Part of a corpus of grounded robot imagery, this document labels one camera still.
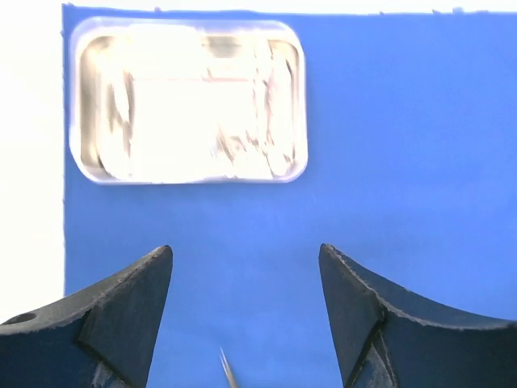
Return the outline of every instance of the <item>reflective metal surface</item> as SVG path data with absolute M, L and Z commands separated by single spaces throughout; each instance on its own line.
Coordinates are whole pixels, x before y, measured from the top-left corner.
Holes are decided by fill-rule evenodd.
M 244 26 L 137 23 L 84 34 L 74 51 L 70 132 L 82 172 L 101 183 L 301 174 L 301 47 L 283 24 Z

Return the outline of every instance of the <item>blue board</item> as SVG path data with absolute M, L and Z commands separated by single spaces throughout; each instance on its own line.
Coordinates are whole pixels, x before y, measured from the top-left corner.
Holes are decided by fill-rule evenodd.
M 517 318 L 517 15 L 277 19 L 307 61 L 309 165 L 289 184 L 100 186 L 65 150 L 66 291 L 174 250 L 150 388 L 341 386 L 317 254 L 332 243 L 438 302 Z M 65 127 L 69 105 L 65 105 Z

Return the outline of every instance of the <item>metal tray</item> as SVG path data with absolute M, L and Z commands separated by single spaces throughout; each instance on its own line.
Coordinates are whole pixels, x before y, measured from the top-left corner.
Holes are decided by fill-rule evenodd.
M 70 128 L 89 179 L 288 182 L 303 172 L 305 60 L 288 27 L 105 19 L 89 26 L 71 50 Z

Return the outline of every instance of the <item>screw hole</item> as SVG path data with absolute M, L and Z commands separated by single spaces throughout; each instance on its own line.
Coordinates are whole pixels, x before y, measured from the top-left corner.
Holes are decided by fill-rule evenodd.
M 34 313 L 24 313 L 9 319 L 8 321 L 4 322 L 3 325 L 14 325 L 15 323 L 28 322 L 33 320 L 35 317 L 36 314 Z

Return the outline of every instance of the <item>needle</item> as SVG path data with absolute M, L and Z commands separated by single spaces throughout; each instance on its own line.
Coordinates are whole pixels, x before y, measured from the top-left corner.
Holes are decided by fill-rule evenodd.
M 221 363 L 223 364 L 223 369 L 225 370 L 226 378 L 228 379 L 229 388 L 238 388 L 237 382 L 235 381 L 235 377 L 233 376 L 232 369 L 229 367 L 229 362 L 226 359 L 223 349 L 221 349 L 220 358 Z

